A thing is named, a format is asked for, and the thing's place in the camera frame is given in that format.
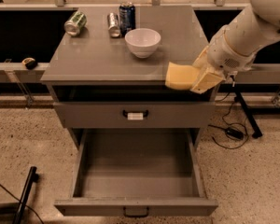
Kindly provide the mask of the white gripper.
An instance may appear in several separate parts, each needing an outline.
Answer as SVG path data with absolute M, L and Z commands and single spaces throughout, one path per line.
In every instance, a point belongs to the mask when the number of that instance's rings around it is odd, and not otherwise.
M 190 89 L 192 92 L 205 93 L 224 81 L 225 75 L 249 70 L 249 65 L 255 59 L 256 54 L 244 56 L 234 51 L 225 36 L 227 28 L 227 25 L 221 27 L 211 38 L 209 46 L 205 47 L 194 61 L 193 66 L 201 71 Z M 205 68 L 208 62 L 214 68 Z

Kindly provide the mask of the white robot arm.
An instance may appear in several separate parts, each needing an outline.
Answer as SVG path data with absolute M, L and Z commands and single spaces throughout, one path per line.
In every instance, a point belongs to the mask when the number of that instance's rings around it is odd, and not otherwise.
M 204 93 L 228 76 L 249 70 L 261 49 L 279 41 L 280 0 L 250 0 L 195 60 L 199 75 L 190 90 Z

